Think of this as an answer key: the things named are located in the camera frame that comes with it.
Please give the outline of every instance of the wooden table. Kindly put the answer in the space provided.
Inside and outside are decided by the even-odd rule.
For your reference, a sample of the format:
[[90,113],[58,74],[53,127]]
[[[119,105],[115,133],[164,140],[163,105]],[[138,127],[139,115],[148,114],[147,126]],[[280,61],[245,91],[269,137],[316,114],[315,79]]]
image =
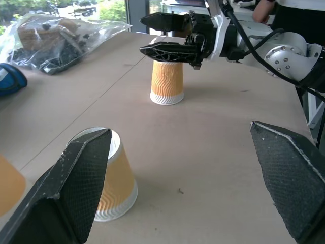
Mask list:
[[295,243],[264,185],[249,132],[258,120],[310,136],[295,88],[221,58],[184,65],[184,100],[149,98],[153,36],[121,33],[55,76],[0,100],[0,153],[29,180],[88,127],[117,131],[139,185],[122,218],[94,223],[88,243]]

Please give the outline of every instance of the black cable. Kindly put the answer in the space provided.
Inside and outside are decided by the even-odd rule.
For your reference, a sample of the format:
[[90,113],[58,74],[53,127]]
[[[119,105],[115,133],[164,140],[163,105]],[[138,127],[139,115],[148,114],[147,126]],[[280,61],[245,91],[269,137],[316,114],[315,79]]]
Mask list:
[[323,134],[324,126],[325,126],[325,111],[323,112],[323,116],[321,118],[320,128],[319,128],[319,132],[318,132],[318,136],[317,136],[317,145],[316,145],[316,147],[318,149],[320,147],[320,141],[321,141],[321,137],[322,137],[322,134]]
[[243,41],[245,42],[246,46],[248,47],[248,49],[250,50],[251,54],[254,56],[254,58],[261,64],[263,65],[265,68],[267,68],[269,71],[271,71],[273,74],[275,74],[276,76],[278,76],[279,78],[293,84],[296,87],[302,88],[305,91],[313,94],[314,96],[318,97],[319,99],[321,99],[322,101],[325,102],[325,97],[323,97],[321,94],[315,92],[314,90],[305,87],[305,86],[300,86],[299,82],[292,80],[288,77],[286,77],[285,75],[281,74],[280,72],[278,72],[276,69],[274,69],[269,63],[267,63],[264,59],[262,59],[260,57],[260,55],[256,52],[255,48],[253,47],[252,43],[250,42],[248,36],[246,35],[243,27],[241,26],[241,24],[239,23],[238,19],[235,17],[234,15],[234,10],[230,7],[227,9],[227,11],[224,12],[224,14],[226,16],[229,17],[229,19],[232,21],[232,23],[234,24],[234,26],[236,27],[237,31],[239,32],[239,34],[241,35]]
[[[284,32],[286,32],[285,29],[276,29],[276,30],[272,31],[267,36],[265,36],[256,46],[254,46],[254,50],[258,50],[264,43],[266,43],[275,34],[284,33]],[[245,52],[245,56],[247,56],[249,54],[251,54],[250,50]]]

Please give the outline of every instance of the table surface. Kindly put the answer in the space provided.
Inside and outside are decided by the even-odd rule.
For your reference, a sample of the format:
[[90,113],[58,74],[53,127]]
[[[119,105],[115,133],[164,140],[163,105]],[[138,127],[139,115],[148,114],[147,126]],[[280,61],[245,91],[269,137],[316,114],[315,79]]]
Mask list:
[[221,58],[184,65],[185,98],[149,98],[154,36],[120,33],[55,76],[0,99],[0,153],[34,182],[85,128],[117,131],[139,195],[122,218],[94,223],[87,243],[295,243],[264,185],[251,121],[310,138],[295,88]]

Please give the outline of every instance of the wavy pattern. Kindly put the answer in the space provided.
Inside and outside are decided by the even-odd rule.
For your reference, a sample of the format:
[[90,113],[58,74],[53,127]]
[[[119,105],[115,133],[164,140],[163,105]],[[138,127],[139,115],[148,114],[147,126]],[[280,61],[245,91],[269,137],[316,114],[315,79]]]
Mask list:
[[180,101],[182,101],[183,98],[184,98],[183,92],[176,96],[170,96],[170,97],[157,95],[153,91],[151,91],[151,93],[150,93],[150,99],[154,103],[157,103],[160,105],[173,105],[173,104],[176,104],[176,103],[179,103]]
[[137,196],[138,196],[138,185],[136,181],[134,181],[133,190],[130,196],[124,202],[122,202],[120,205],[116,207],[109,208],[109,210],[101,210],[103,208],[105,209],[107,204],[109,204],[110,206],[114,206],[115,201],[116,202],[120,201],[118,197],[115,198],[110,194],[105,194],[104,196],[104,194],[102,194],[100,203],[98,205],[98,210],[95,215],[95,221],[100,221],[100,222],[110,221],[121,217],[133,206],[133,204],[137,199]]
[[151,90],[165,97],[176,96],[183,92],[182,64],[154,61]]

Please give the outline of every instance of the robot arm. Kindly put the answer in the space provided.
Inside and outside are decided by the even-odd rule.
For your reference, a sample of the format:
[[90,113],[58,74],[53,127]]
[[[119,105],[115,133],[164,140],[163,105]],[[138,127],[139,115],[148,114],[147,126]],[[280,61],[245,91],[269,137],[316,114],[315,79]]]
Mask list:
[[140,51],[157,61],[189,63],[195,69],[200,69],[204,59],[225,57],[230,62],[258,67],[314,95],[319,94],[311,89],[325,93],[324,47],[307,44],[297,33],[272,31],[264,24],[233,19],[227,0],[208,2],[211,16],[190,11],[185,15],[154,13],[142,18],[144,25],[159,31],[189,30],[190,33],[183,45],[158,42]]

